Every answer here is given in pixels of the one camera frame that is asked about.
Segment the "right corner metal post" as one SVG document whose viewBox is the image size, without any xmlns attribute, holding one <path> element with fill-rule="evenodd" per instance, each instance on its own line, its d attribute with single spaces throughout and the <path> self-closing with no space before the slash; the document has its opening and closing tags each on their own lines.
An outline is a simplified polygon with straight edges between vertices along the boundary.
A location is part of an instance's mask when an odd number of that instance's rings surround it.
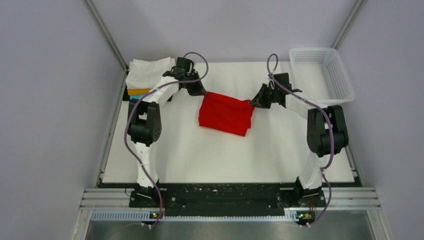
<svg viewBox="0 0 424 240">
<path fill-rule="evenodd" d="M 334 42 L 332 43 L 331 47 L 333 49 L 338 50 L 346 36 L 348 35 L 350 29 L 354 25 L 357 17 L 359 16 L 360 12 L 364 8 L 368 1 L 367 0 L 357 0 L 355 4 L 353 5 L 353 8 L 351 9 L 350 13 L 346 17 L 344 24 L 342 25 L 340 31 L 338 32 L 338 35 L 336 36 Z"/>
</svg>

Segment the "black folded t shirt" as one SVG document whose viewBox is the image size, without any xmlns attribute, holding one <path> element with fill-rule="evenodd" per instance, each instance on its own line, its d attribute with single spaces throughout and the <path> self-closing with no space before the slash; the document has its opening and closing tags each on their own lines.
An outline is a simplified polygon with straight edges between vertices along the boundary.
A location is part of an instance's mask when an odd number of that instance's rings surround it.
<svg viewBox="0 0 424 240">
<path fill-rule="evenodd" d="M 125 101 L 125 102 L 128 102 L 130 100 L 130 96 L 128 94 L 128 85 L 126 83 L 129 72 L 130 72 L 130 69 L 128 67 L 126 69 L 125 76 L 124 76 L 124 82 L 123 82 L 124 83 L 124 91 L 123 91 L 123 95 L 122 95 L 122 100 Z"/>
</svg>

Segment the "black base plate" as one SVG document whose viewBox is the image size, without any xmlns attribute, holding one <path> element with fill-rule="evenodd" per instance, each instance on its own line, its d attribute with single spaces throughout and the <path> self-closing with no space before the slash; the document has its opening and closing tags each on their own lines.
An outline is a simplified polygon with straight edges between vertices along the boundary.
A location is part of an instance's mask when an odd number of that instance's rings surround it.
<svg viewBox="0 0 424 240">
<path fill-rule="evenodd" d="M 130 194 L 131 208 L 159 208 L 166 217 L 283 216 L 288 208 L 314 210 L 326 205 L 319 196 L 294 201 L 295 183 L 161 183 L 158 198 Z"/>
</svg>

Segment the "red t shirt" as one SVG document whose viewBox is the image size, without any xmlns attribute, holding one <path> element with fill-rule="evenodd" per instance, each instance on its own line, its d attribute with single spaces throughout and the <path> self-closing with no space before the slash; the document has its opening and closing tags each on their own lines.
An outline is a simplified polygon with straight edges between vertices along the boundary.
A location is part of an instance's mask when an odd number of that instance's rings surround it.
<svg viewBox="0 0 424 240">
<path fill-rule="evenodd" d="M 199 108 L 200 127 L 245 137 L 252 126 L 254 107 L 250 100 L 239 100 L 230 96 L 208 92 Z"/>
</svg>

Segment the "white plastic basket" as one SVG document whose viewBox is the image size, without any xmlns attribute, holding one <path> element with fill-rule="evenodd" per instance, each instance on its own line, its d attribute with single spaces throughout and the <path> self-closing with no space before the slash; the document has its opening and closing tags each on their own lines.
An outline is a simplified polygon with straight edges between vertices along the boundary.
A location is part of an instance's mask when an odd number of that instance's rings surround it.
<svg viewBox="0 0 424 240">
<path fill-rule="evenodd" d="M 330 47 L 299 47 L 289 50 L 295 88 L 326 105 L 356 99 L 339 52 Z"/>
</svg>

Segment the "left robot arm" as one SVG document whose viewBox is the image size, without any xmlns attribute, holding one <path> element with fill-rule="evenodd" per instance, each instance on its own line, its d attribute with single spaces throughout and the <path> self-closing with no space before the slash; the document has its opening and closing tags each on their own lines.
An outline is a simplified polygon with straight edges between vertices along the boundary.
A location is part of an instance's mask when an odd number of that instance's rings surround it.
<svg viewBox="0 0 424 240">
<path fill-rule="evenodd" d="M 161 198 L 159 176 L 152 156 L 153 143 L 162 133 L 161 107 L 180 89 L 186 89 L 190 96 L 206 95 L 201 80 L 194 64 L 177 64 L 165 71 L 141 98 L 129 102 L 126 133 L 134 145 L 130 153 L 137 161 L 135 192 L 149 207 L 156 206 Z"/>
</svg>

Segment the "white folded t shirt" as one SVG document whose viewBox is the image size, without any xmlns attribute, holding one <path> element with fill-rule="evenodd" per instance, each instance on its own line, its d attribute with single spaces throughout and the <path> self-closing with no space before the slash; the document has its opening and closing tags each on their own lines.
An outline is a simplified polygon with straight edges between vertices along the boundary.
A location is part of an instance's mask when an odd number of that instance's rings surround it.
<svg viewBox="0 0 424 240">
<path fill-rule="evenodd" d="M 131 90 L 152 89 L 174 65 L 175 59 L 171 57 L 155 61 L 133 59 L 129 64 L 126 86 Z"/>
</svg>

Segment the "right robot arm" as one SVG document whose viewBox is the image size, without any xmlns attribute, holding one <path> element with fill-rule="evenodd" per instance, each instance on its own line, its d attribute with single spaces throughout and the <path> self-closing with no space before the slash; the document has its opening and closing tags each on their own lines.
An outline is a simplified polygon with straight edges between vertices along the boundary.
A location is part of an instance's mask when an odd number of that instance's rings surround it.
<svg viewBox="0 0 424 240">
<path fill-rule="evenodd" d="M 297 113 L 307 122 L 306 142 L 310 150 L 301 174 L 296 178 L 292 199 L 307 206 L 319 196 L 324 172 L 349 143 L 343 108 L 340 105 L 319 103 L 299 89 L 293 89 L 288 73 L 269 74 L 249 105 L 270 109 L 272 104 Z"/>
</svg>

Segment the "aluminium frame rail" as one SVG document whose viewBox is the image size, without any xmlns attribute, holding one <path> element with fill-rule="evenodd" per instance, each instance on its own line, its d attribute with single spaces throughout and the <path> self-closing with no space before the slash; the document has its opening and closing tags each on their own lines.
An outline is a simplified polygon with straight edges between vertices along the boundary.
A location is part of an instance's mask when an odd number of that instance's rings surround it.
<svg viewBox="0 0 424 240">
<path fill-rule="evenodd" d="M 381 207 L 371 187 L 323 187 L 315 196 L 295 200 L 290 185 L 173 184 L 161 189 L 163 204 L 129 188 L 92 188 L 83 193 L 80 208 L 99 220 L 142 222 L 302 221 L 321 211 L 366 211 Z"/>
</svg>

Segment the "teal folded t shirt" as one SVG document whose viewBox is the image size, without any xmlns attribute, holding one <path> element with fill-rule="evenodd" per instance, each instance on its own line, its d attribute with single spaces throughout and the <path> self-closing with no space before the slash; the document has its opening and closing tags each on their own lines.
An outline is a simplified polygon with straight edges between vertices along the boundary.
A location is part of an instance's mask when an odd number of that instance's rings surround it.
<svg viewBox="0 0 424 240">
<path fill-rule="evenodd" d="M 129 100 L 133 100 L 133 99 L 138 100 L 138 99 L 144 97 L 145 95 L 146 95 L 145 93 L 143 93 L 143 94 L 137 94 L 137 95 L 130 95 L 129 96 Z"/>
</svg>

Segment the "left corner metal post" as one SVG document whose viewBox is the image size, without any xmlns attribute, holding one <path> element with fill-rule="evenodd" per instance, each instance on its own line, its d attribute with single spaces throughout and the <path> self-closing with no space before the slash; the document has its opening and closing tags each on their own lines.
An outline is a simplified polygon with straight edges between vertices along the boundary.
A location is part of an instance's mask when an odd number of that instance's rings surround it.
<svg viewBox="0 0 424 240">
<path fill-rule="evenodd" d="M 110 50 L 112 51 L 114 57 L 118 61 L 118 64 L 120 67 L 124 70 L 128 70 L 128 65 L 126 64 L 123 55 L 121 54 L 118 45 L 113 39 L 112 34 L 110 33 L 105 21 L 103 20 L 100 12 L 98 11 L 95 2 L 93 0 L 83 0 L 84 4 L 86 5 L 88 12 L 93 17 L 93 20 L 95 24 L 97 25 L 101 35 L 105 39 L 106 43 L 108 44 Z"/>
</svg>

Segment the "corner metal post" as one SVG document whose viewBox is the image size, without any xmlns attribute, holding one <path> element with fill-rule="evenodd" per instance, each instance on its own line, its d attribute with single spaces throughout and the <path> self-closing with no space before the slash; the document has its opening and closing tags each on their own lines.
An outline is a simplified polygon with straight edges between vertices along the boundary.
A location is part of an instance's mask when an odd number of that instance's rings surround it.
<svg viewBox="0 0 424 240">
<path fill-rule="evenodd" d="M 100 12 L 98 11 L 95 2 L 93 0 L 83 0 L 84 4 L 86 5 L 88 12 L 93 17 L 93 20 L 95 24 L 97 25 L 101 35 L 105 39 L 106 43 L 108 44 L 110 50 L 112 51 L 114 57 L 118 61 L 118 64 L 120 67 L 124 70 L 128 70 L 128 65 L 126 64 L 123 55 L 121 54 L 118 45 L 113 39 L 112 34 L 110 33 L 105 21 L 103 20 Z"/>
<path fill-rule="evenodd" d="M 359 16 L 360 12 L 364 8 L 368 1 L 367 0 L 357 0 L 355 4 L 353 5 L 353 8 L 351 9 L 350 13 L 346 17 L 344 24 L 342 25 L 340 31 L 338 32 L 338 35 L 336 36 L 334 42 L 332 43 L 331 47 L 333 49 L 338 50 L 346 36 L 348 35 L 350 29 L 354 25 L 357 17 Z"/>
</svg>

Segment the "yellow folded t shirt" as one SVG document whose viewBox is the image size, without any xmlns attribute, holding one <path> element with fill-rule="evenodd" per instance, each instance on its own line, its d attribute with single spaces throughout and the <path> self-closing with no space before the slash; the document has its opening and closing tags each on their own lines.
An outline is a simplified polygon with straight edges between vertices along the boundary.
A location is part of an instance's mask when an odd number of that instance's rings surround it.
<svg viewBox="0 0 424 240">
<path fill-rule="evenodd" d="M 143 88 L 143 89 L 127 89 L 127 93 L 129 96 L 138 96 L 145 95 L 150 92 L 151 88 Z"/>
</svg>

